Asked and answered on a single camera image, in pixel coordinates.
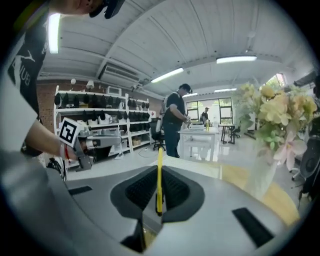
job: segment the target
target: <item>fluorescent light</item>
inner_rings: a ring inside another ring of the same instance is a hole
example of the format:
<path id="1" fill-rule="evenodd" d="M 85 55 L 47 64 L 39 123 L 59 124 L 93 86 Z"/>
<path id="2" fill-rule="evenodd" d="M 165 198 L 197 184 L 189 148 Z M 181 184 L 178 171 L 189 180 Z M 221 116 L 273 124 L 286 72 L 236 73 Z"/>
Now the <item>fluorescent light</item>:
<path id="1" fill-rule="evenodd" d="M 178 69 L 176 69 L 176 70 L 174 70 L 174 71 L 171 71 L 171 72 L 166 73 L 166 74 L 164 74 L 164 75 L 162 75 L 162 76 L 159 76 L 159 77 L 156 78 L 156 79 L 153 79 L 153 80 L 151 81 L 151 83 L 159 82 L 159 81 L 161 81 L 161 80 L 163 80 L 163 79 L 166 79 L 166 78 L 168 78 L 168 77 L 174 76 L 174 75 L 179 74 L 179 73 L 181 73 L 181 72 L 183 72 L 183 71 L 184 71 L 184 69 L 183 69 L 182 67 L 180 67 L 180 68 L 178 68 Z"/>
<path id="2" fill-rule="evenodd" d="M 222 93 L 222 92 L 230 92 L 230 91 L 235 91 L 235 90 L 237 90 L 237 88 L 214 90 L 214 92 L 215 93 Z"/>
<path id="3" fill-rule="evenodd" d="M 232 57 L 222 57 L 217 58 L 216 63 L 227 63 L 227 62 L 252 62 L 257 59 L 257 56 L 232 56 Z"/>
<path id="4" fill-rule="evenodd" d="M 190 97 L 190 96 L 196 96 L 196 95 L 198 95 L 197 92 L 195 92 L 195 93 L 190 93 L 190 94 L 186 94 L 186 95 L 182 96 L 182 98 Z"/>
<path id="5" fill-rule="evenodd" d="M 49 17 L 48 38 L 49 50 L 51 54 L 58 53 L 58 32 L 59 32 L 60 13 L 55 13 Z"/>

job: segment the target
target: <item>white ceiling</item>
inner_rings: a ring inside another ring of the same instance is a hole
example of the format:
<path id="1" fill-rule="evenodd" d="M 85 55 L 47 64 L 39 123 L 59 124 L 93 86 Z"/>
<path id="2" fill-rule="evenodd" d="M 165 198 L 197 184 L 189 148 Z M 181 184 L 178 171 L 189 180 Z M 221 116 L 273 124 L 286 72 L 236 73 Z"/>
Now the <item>white ceiling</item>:
<path id="1" fill-rule="evenodd" d="M 59 53 L 47 53 L 39 79 L 141 83 L 161 96 L 183 83 L 202 92 L 262 84 L 275 73 L 296 72 L 302 56 L 312 58 L 295 26 L 269 0 L 126 0 L 109 20 L 103 13 L 64 17 L 59 36 Z M 247 49 L 256 61 L 216 64 L 217 57 Z M 107 63 L 134 78 L 109 72 L 100 77 Z M 185 71 L 148 82 L 179 67 Z"/>

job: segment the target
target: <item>jeans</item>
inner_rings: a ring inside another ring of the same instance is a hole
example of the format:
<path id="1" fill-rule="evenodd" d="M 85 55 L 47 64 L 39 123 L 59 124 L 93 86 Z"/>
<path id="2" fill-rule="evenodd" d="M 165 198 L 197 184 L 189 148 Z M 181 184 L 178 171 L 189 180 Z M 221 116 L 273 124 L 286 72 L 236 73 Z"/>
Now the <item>jeans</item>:
<path id="1" fill-rule="evenodd" d="M 177 147 L 180 140 L 181 125 L 172 122 L 163 122 L 166 154 L 169 157 L 179 158 Z"/>

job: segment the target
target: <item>brick wall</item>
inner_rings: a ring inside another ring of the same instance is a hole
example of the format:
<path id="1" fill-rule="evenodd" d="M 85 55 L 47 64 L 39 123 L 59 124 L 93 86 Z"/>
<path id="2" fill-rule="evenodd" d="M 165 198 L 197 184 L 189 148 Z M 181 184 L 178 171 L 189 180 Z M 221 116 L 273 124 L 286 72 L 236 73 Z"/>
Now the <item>brick wall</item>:
<path id="1" fill-rule="evenodd" d="M 54 132 L 54 99 L 57 85 L 59 85 L 59 90 L 68 91 L 71 89 L 69 80 L 41 80 L 37 83 L 37 98 L 39 104 L 39 115 L 43 122 L 43 125 Z M 76 84 L 72 86 L 74 91 L 80 91 L 86 88 L 87 82 L 77 81 Z M 94 89 L 91 90 L 95 93 L 103 93 L 103 87 L 99 89 L 99 84 L 94 84 Z M 156 111 L 159 114 L 161 108 L 161 100 L 148 97 L 147 95 L 140 94 L 137 92 L 131 92 L 129 90 L 122 90 L 122 95 L 129 94 L 129 97 L 147 100 L 149 99 L 150 110 Z"/>

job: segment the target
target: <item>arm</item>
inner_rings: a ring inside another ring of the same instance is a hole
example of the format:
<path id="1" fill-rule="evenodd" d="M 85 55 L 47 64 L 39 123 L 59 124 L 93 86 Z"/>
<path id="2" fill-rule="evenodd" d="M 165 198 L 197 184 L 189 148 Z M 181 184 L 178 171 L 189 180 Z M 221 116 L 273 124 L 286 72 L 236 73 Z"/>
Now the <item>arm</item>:
<path id="1" fill-rule="evenodd" d="M 25 143 L 36 150 L 65 158 L 64 144 L 58 136 L 51 133 L 38 120 L 35 120 L 31 126 L 25 138 Z M 77 156 L 70 146 L 67 146 L 67 151 L 70 159 L 77 160 Z"/>
<path id="2" fill-rule="evenodd" d="M 181 119 L 184 122 L 187 121 L 187 117 L 178 110 L 178 107 L 176 104 L 171 104 L 169 108 L 171 113 L 174 114 L 177 118 Z"/>

